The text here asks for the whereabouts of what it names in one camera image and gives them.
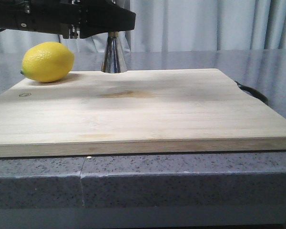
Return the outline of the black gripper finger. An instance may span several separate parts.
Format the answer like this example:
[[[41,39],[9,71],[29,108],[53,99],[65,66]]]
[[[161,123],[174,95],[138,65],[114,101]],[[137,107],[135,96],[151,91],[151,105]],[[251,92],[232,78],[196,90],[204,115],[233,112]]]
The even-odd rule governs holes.
[[[100,33],[131,31],[135,28],[136,14],[110,0],[82,0],[80,38]]]

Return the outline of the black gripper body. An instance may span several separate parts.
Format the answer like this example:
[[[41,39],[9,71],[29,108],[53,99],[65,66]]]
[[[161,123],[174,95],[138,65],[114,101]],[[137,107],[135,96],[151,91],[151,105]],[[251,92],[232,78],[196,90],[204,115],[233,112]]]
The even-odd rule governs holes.
[[[74,0],[0,0],[0,29],[76,38],[81,7]]]

